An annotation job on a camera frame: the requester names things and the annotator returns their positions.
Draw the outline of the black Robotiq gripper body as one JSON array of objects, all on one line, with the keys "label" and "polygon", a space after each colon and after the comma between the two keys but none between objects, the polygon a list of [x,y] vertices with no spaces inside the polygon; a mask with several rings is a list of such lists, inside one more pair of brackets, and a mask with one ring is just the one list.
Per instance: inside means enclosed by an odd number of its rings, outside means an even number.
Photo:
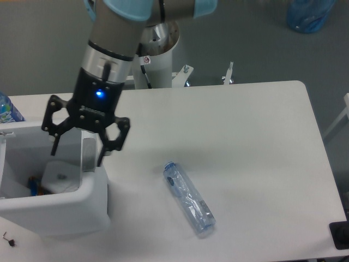
[{"label": "black Robotiq gripper body", "polygon": [[73,127],[99,133],[115,123],[115,109],[133,58],[89,41],[72,98],[68,101]]}]

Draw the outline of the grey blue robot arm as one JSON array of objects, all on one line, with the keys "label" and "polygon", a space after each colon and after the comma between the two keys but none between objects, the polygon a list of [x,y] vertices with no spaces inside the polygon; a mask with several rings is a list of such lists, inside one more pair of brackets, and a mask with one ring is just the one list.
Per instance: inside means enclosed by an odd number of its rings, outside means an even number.
[{"label": "grey blue robot arm", "polygon": [[131,64],[148,26],[198,18],[211,14],[217,1],[94,1],[95,19],[88,39],[73,96],[63,100],[52,95],[42,130],[53,140],[55,155],[61,136],[73,128],[96,133],[103,157],[120,151],[130,120],[117,117],[117,107]]}]

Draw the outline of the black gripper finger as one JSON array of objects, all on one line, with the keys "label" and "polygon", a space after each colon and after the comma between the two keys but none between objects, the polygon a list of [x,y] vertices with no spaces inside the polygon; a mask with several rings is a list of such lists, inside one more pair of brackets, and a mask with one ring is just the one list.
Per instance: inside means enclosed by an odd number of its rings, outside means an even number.
[{"label": "black gripper finger", "polygon": [[61,99],[55,94],[53,94],[47,102],[41,129],[48,132],[49,137],[53,140],[51,150],[52,156],[56,154],[61,136],[73,128],[73,122],[70,115],[60,124],[55,124],[53,122],[53,114],[67,108],[67,105],[68,102],[66,100]]},{"label": "black gripper finger", "polygon": [[[115,124],[118,127],[119,134],[115,139],[110,140],[106,128],[113,124]],[[98,167],[101,166],[103,162],[103,158],[106,154],[111,153],[114,150],[116,151],[122,150],[124,142],[127,138],[129,129],[130,129],[130,119],[127,117],[116,117],[116,116],[114,117],[113,123],[101,129],[101,131],[98,133],[102,143],[102,148],[100,150],[99,157],[97,160]]]}]

